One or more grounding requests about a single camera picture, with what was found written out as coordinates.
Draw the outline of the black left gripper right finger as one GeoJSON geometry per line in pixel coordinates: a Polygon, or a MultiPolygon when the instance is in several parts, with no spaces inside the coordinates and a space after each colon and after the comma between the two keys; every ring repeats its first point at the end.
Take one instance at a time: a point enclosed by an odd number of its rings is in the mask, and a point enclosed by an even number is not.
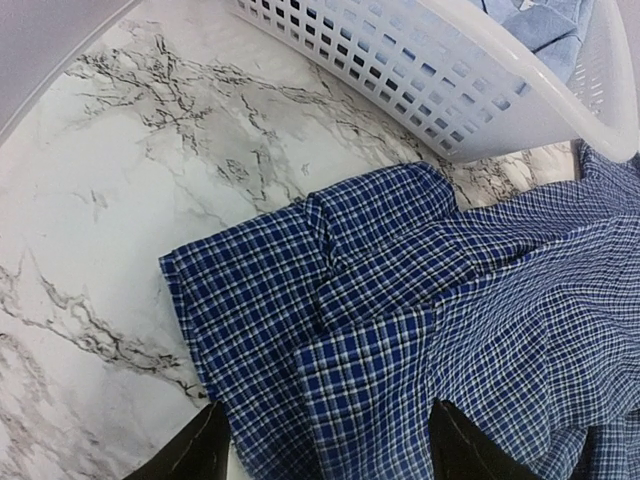
{"type": "Polygon", "coordinates": [[[449,401],[435,401],[429,416],[436,479],[532,479],[533,472],[495,444],[449,401]]]}

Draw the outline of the white plastic basket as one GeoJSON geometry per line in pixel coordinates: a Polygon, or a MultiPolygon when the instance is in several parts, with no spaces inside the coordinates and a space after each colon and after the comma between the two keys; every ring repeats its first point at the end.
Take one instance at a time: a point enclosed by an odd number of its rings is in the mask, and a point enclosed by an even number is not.
{"type": "Polygon", "coordinates": [[[449,160],[575,139],[615,162],[638,150],[634,70],[613,1],[595,4],[567,80],[467,1],[231,1],[228,9],[449,160]]]}

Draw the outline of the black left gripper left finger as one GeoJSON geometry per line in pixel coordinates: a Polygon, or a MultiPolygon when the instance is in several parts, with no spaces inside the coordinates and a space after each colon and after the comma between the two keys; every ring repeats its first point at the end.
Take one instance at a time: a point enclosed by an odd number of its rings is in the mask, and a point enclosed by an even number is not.
{"type": "Polygon", "coordinates": [[[230,426],[220,402],[204,407],[130,480],[219,480],[228,468],[230,426]]]}

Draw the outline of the light blue folded shirt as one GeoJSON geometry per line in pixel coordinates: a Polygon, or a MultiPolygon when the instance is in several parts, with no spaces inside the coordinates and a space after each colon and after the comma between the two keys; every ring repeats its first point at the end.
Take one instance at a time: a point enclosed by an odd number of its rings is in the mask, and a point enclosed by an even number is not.
{"type": "Polygon", "coordinates": [[[593,0],[476,0],[562,82],[571,77],[592,17],[593,0]]]}

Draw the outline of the blue checked shirt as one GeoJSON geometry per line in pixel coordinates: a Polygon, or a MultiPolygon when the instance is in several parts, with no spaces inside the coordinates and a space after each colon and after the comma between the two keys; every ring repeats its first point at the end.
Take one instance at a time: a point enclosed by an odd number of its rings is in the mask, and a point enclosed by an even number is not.
{"type": "Polygon", "coordinates": [[[160,259],[253,479],[430,479],[449,401],[544,479],[639,475],[639,163],[460,211],[426,163],[160,259]]]}

